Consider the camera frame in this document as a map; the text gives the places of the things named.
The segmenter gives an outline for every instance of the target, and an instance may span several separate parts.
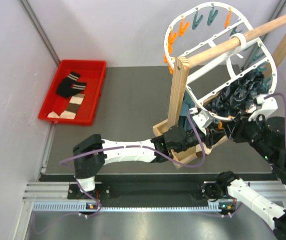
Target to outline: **red tray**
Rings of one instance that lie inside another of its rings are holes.
[[[81,75],[78,80],[79,82],[87,83],[85,91],[83,92],[85,97],[78,109],[75,119],[47,117],[50,112],[54,111],[60,115],[66,109],[70,98],[67,99],[57,95],[56,90],[63,78],[67,77],[72,71]],[[39,119],[49,121],[52,124],[92,125],[105,74],[105,61],[62,60],[38,115]]]

